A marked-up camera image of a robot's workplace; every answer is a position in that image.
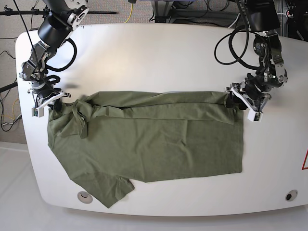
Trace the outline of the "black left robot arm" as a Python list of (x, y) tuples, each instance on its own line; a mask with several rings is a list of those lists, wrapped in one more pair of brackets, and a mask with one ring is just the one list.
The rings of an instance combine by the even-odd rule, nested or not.
[[(227, 64), (239, 63), (255, 74), (248, 73), (243, 82), (232, 83), (227, 91), (241, 109), (248, 108), (258, 116), (271, 99), (270, 91), (282, 87), (288, 81), (282, 45), (276, 31), (280, 28), (280, 22), (272, 0), (237, 0), (236, 5), (243, 25), (225, 36), (234, 58)], [(251, 34), (255, 36), (253, 50), (258, 56), (257, 66), (243, 60)]]

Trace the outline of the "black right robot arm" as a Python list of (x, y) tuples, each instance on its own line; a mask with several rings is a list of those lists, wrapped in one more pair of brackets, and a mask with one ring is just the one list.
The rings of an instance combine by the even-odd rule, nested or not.
[[(32, 115), (41, 117), (43, 108), (56, 103), (62, 97), (68, 97), (54, 85), (60, 81), (56, 75), (48, 75), (48, 71), (62, 72), (69, 68), (77, 56), (76, 44), (70, 35), (78, 28), (81, 21), (89, 12), (86, 0), (46, 0), (47, 15), (38, 29), (39, 42), (31, 45), (31, 55), (22, 64), (19, 77), (28, 81), (34, 97)], [(64, 44), (70, 43), (74, 53), (71, 61), (62, 68), (51, 67), (48, 60), (56, 55), (57, 50)]]

